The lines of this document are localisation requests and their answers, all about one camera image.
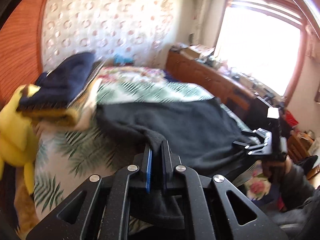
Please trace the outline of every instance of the gray sleeve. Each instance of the gray sleeve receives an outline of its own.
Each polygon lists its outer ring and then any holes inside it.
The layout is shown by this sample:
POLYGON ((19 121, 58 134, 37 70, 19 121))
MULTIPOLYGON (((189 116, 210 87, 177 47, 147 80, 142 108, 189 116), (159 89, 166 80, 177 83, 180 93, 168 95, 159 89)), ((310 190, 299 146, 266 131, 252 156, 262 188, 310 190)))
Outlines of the gray sleeve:
POLYGON ((280 185, 282 200, 288 210, 301 206, 307 198, 313 195, 314 191, 303 169, 295 164, 291 171, 283 177, 280 185))

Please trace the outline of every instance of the wooden window frame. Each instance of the wooden window frame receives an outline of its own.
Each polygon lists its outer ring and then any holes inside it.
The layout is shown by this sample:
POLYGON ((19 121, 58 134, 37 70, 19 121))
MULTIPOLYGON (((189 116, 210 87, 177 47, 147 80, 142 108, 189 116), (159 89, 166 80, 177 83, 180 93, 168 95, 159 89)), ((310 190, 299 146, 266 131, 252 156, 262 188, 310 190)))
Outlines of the wooden window frame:
MULTIPOLYGON (((265 1, 273 2, 278 5, 281 5, 287 9, 292 10, 293 12, 295 12, 301 16, 302 26, 300 28, 300 43, 299 43, 299 49, 298 49, 298 55, 297 55, 297 62, 294 67, 292 77, 291 77, 289 84, 288 84, 288 86, 284 92, 284 95, 283 95, 283 98, 285 98, 284 105, 288 106, 288 104, 293 96, 293 93, 298 85, 298 81, 299 81, 299 78, 300 78, 300 75, 302 72, 302 68, 303 68, 303 64, 304 64, 304 60, 305 60, 305 55, 306 55, 306 51, 307 51, 307 37, 308 37, 307 31, 306 31, 307 19, 306 19, 305 15, 303 14, 303 12, 300 10, 300 8, 297 5, 295 5, 294 3, 291 3, 287 0, 265 0, 265 1)), ((224 10, 222 12, 222 16, 221 16, 220 23, 219 23, 218 35, 217 35, 217 38, 213 44, 214 48, 217 47, 218 39, 219 39, 220 32, 221 32, 223 18, 225 16, 225 11, 226 11, 227 7, 230 5, 230 2, 231 2, 231 0, 225 0, 224 10)))

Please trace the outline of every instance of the silver bolt head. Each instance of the silver bolt head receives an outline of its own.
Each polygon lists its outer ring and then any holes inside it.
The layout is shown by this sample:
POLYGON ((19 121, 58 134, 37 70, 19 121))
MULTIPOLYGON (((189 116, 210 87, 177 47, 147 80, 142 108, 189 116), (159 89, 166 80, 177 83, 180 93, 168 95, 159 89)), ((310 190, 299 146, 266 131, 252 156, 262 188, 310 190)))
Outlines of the silver bolt head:
POLYGON ((218 183, 221 183, 221 182, 224 181, 224 177, 222 175, 220 175, 220 174, 214 175, 213 179, 214 179, 215 182, 218 182, 218 183))
POLYGON ((91 182, 97 182, 97 181, 100 180, 100 177, 99 177, 99 175, 94 174, 94 175, 91 175, 91 176, 90 176, 89 180, 90 180, 91 182))
POLYGON ((137 165, 131 164, 128 166, 128 171, 136 171, 138 169, 137 165))
POLYGON ((177 171, 179 171, 179 172, 183 172, 183 171, 185 171, 187 168, 185 167, 185 166, 183 166, 183 165, 178 165, 177 167, 176 167, 176 170, 177 171))

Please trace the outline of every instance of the hand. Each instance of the hand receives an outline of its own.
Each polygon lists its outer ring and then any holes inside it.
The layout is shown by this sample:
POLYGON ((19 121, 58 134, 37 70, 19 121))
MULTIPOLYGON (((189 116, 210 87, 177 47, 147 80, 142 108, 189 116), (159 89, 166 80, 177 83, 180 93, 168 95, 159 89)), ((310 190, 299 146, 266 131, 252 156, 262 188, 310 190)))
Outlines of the hand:
POLYGON ((263 175, 265 175, 268 179, 270 179, 273 175, 273 170, 274 170, 273 168, 279 168, 281 169, 280 174, 282 174, 282 176, 281 178, 278 178, 278 179, 282 180, 283 176, 285 174, 288 174, 291 171, 292 165, 293 163, 289 156, 287 156, 284 162, 262 161, 263 175))

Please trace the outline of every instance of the window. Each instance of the window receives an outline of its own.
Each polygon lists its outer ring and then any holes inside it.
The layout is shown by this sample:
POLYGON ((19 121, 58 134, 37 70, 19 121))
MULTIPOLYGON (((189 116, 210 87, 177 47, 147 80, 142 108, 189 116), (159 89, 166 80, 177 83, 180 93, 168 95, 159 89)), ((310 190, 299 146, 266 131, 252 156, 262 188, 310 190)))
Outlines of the window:
POLYGON ((265 0, 231 0, 214 56, 283 96, 296 66, 302 18, 265 0))

